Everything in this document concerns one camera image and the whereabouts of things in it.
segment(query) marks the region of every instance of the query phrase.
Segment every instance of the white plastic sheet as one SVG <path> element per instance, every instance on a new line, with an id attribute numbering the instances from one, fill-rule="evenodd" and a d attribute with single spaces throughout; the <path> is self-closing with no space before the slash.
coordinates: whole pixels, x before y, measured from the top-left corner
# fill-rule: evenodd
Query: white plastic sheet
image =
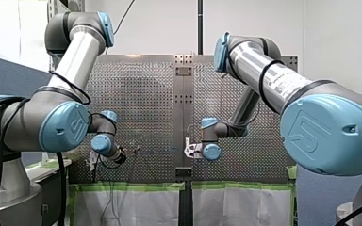
<path id="1" fill-rule="evenodd" d="M 72 197 L 74 226 L 178 226 L 179 189 L 94 186 Z"/>
<path id="2" fill-rule="evenodd" d="M 193 225 L 290 226 L 292 224 L 293 186 L 264 188 L 233 186 L 193 189 Z"/>

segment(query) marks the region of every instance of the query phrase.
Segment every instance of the white wall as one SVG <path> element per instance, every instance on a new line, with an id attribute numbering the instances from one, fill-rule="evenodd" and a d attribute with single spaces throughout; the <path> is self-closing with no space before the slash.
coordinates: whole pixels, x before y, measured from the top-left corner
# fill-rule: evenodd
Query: white wall
<path id="1" fill-rule="evenodd" d="M 282 55 L 299 57 L 303 68 L 304 1 L 207 0 L 205 2 L 204 53 L 214 53 L 217 38 L 225 31 L 273 40 Z"/>
<path id="2" fill-rule="evenodd" d="M 109 14 L 114 29 L 131 0 L 86 0 L 86 11 Z M 195 0 L 136 0 L 109 54 L 190 54 L 197 50 Z"/>
<path id="3" fill-rule="evenodd" d="M 362 0 L 304 0 L 304 75 L 362 92 Z M 361 182 L 299 168 L 299 225 L 334 225 L 337 207 L 354 199 Z"/>
<path id="4" fill-rule="evenodd" d="M 304 75 L 362 92 L 362 0 L 304 1 Z"/>
<path id="5" fill-rule="evenodd" d="M 117 26 L 130 0 L 86 0 L 86 11 L 107 12 Z M 274 40 L 283 55 L 303 64 L 302 0 L 204 1 L 204 54 L 214 53 L 225 31 Z M 189 54 L 197 52 L 197 0 L 136 1 L 109 54 Z"/>

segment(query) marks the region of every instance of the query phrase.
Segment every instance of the blue joint cap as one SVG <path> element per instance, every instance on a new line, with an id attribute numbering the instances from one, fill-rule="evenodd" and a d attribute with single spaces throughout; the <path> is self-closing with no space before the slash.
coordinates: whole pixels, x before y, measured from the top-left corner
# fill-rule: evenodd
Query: blue joint cap
<path id="1" fill-rule="evenodd" d="M 203 118 L 201 120 L 201 129 L 206 129 L 207 127 L 210 127 L 216 124 L 217 122 L 219 122 L 219 120 L 214 117 Z"/>
<path id="2" fill-rule="evenodd" d="M 222 149 L 217 144 L 207 144 L 202 151 L 202 156 L 208 161 L 215 161 L 220 158 Z"/>
<path id="3" fill-rule="evenodd" d="M 99 19 L 101 19 L 102 27 L 104 28 L 105 40 L 107 47 L 114 46 L 113 25 L 111 24 L 110 17 L 105 12 L 98 12 Z"/>
<path id="4" fill-rule="evenodd" d="M 362 174 L 362 105 L 329 94 L 293 102 L 281 118 L 289 155 L 318 174 Z"/>
<path id="5" fill-rule="evenodd" d="M 55 107 L 40 129 L 41 148 L 48 153 L 67 152 L 85 138 L 89 126 L 87 108 L 78 102 L 65 102 Z"/>
<path id="6" fill-rule="evenodd" d="M 114 111 L 104 110 L 104 111 L 101 111 L 101 114 L 108 117 L 108 118 L 110 118 L 114 122 L 117 122 L 117 120 L 118 120 L 117 114 Z"/>
<path id="7" fill-rule="evenodd" d="M 111 149 L 111 141 L 107 135 L 100 134 L 93 137 L 90 141 L 90 145 L 94 151 L 99 154 L 106 154 L 110 152 Z"/>
<path id="8" fill-rule="evenodd" d="M 228 54 L 228 38 L 229 34 L 226 32 L 216 43 L 216 49 L 214 51 L 214 68 L 218 73 L 227 72 L 226 60 Z"/>

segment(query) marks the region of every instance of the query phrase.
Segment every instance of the wire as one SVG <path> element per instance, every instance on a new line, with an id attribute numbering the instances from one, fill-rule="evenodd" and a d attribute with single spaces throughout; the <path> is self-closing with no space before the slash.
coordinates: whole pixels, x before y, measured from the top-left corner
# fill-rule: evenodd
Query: wire
<path id="1" fill-rule="evenodd" d="M 67 83 L 67 85 L 69 85 L 72 89 L 79 91 L 85 98 L 87 98 L 87 102 L 82 103 L 83 105 L 89 105 L 91 103 L 91 97 L 82 88 L 80 88 L 76 84 L 70 82 L 66 77 L 64 77 L 61 74 L 56 73 L 55 71 L 51 70 L 51 71 L 49 71 L 49 73 L 60 78 L 63 82 Z"/>
<path id="2" fill-rule="evenodd" d="M 26 102 L 28 102 L 28 99 L 24 99 L 16 106 L 16 109 L 11 113 L 11 115 L 8 117 L 7 121 L 4 124 L 4 127 L 2 129 L 2 133 L 0 136 L 0 189 L 2 185 L 2 175 L 3 175 L 3 169 L 4 169 L 4 146 L 5 146 L 5 135 L 8 130 L 8 127 L 10 126 L 11 121 L 16 116 L 17 112 L 24 106 Z"/>
<path id="3" fill-rule="evenodd" d="M 60 214 L 58 216 L 58 226 L 64 226 L 66 218 L 66 169 L 64 168 L 63 156 L 57 153 L 58 168 L 60 170 Z"/>
<path id="4" fill-rule="evenodd" d="M 119 165 L 117 165 L 117 166 L 115 166 L 115 167 L 110 167 L 110 166 L 106 165 L 106 164 L 104 163 L 104 161 L 102 161 L 101 155 L 98 155 L 98 160 L 102 163 L 102 166 L 104 166 L 104 168 L 109 169 L 109 170 L 118 169 L 118 168 L 122 165 L 122 164 L 119 164 Z"/>
<path id="5" fill-rule="evenodd" d="M 255 116 L 248 121 L 248 123 L 246 125 L 249 125 L 250 123 L 254 122 L 255 119 L 257 118 L 258 114 L 260 114 L 260 107 L 261 107 L 261 104 L 260 103 L 257 103 L 257 111 L 256 111 L 256 114 Z"/>
<path id="6" fill-rule="evenodd" d="M 134 2 L 135 2 L 135 0 L 131 1 L 130 5 L 128 6 L 127 10 L 125 11 L 125 14 L 123 15 L 122 19 L 120 20 L 119 24 L 117 25 L 116 30 L 113 32 L 113 36 L 115 36 L 117 34 L 117 32 L 119 32 L 120 26 L 122 26 L 123 21 L 124 21 L 125 17 L 127 16 L 128 11 L 131 9 L 132 5 L 134 4 Z"/>
<path id="7" fill-rule="evenodd" d="M 191 126 L 193 127 L 193 126 L 195 126 L 195 125 L 194 125 L 194 124 L 190 124 L 190 125 L 187 127 L 187 135 L 189 135 L 189 128 L 190 128 Z"/>
<path id="8" fill-rule="evenodd" d="M 93 172 L 92 172 L 92 182 L 96 183 L 96 172 L 98 170 L 98 163 L 99 163 L 99 158 L 101 157 L 100 154 L 98 154 L 98 157 L 96 158 L 96 162 L 94 163 L 94 168 L 93 168 Z"/>
<path id="9" fill-rule="evenodd" d="M 104 211 L 102 212 L 99 225 L 102 225 L 102 221 L 103 221 L 103 219 L 104 219 L 105 212 L 106 212 L 108 206 L 111 204 L 111 206 L 110 206 L 110 207 L 111 207 L 111 213 L 112 213 L 113 216 L 116 218 L 117 223 L 119 224 L 119 226 L 122 226 L 118 215 L 114 212 L 114 206 L 113 206 L 113 200 L 114 200 L 114 197 L 113 197 L 114 183 L 113 183 L 113 181 L 111 181 L 111 180 L 109 180 L 108 182 L 109 182 L 109 186 L 110 186 L 109 200 L 108 200 L 108 202 L 107 202 L 107 205 L 105 206 Z"/>
<path id="10" fill-rule="evenodd" d="M 362 206 L 356 210 L 354 210 L 350 215 L 346 216 L 345 218 L 343 218 L 342 220 L 340 220 L 335 226 L 345 226 L 345 224 L 355 218 L 356 216 L 362 214 Z"/>
<path id="11" fill-rule="evenodd" d="M 120 20 L 119 25 L 117 25 L 116 30 L 113 32 L 113 36 L 115 36 L 115 35 L 117 34 L 117 32 L 119 31 L 119 28 L 120 28 L 120 26 L 122 25 L 123 20 L 125 19 L 125 16 L 128 14 L 128 11 L 131 9 L 131 7 L 132 7 L 132 5 L 134 4 L 134 2 L 135 2 L 135 0 L 132 0 L 132 1 L 131 1 L 130 5 L 129 5 L 128 8 L 127 8 L 127 11 L 125 12 L 125 14 L 123 15 L 122 19 Z"/>
<path id="12" fill-rule="evenodd" d="M 264 95 L 264 88 L 263 88 L 263 83 L 264 83 L 264 77 L 266 76 L 266 72 L 269 70 L 269 68 L 274 65 L 274 64 L 282 64 L 285 65 L 283 61 L 279 60 L 279 59 L 274 59 L 272 62 L 270 62 L 268 65 L 264 66 L 263 71 L 261 71 L 260 75 L 259 75 L 259 79 L 258 79 L 258 94 L 261 97 L 261 100 L 263 101 L 263 103 L 274 113 L 278 113 L 274 107 L 272 107 L 272 105 L 270 104 L 270 102 L 267 100 L 266 95 Z"/>

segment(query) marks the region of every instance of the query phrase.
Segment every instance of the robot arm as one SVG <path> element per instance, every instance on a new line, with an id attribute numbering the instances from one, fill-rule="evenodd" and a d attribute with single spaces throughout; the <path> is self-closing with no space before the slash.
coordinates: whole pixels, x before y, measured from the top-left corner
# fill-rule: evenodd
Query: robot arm
<path id="1" fill-rule="evenodd" d="M 124 159 L 114 143 L 116 114 L 103 111 L 89 116 L 81 101 L 97 56 L 113 46 L 108 16 L 100 12 L 58 14 L 46 28 L 45 45 L 57 70 L 10 122 L 4 155 L 70 151 L 92 132 L 98 133 L 91 143 L 96 152 L 115 161 Z M 18 104 L 0 106 L 0 130 Z"/>
<path id="2" fill-rule="evenodd" d="M 232 136 L 225 128 L 246 121 L 260 95 L 281 115 L 285 148 L 298 164 L 320 174 L 362 174 L 362 95 L 333 81 L 311 81 L 279 58 L 270 40 L 229 34 L 218 40 L 216 71 L 249 87 L 229 122 L 202 120 L 202 155 L 209 160 L 212 153 L 220 155 L 217 138 Z"/>

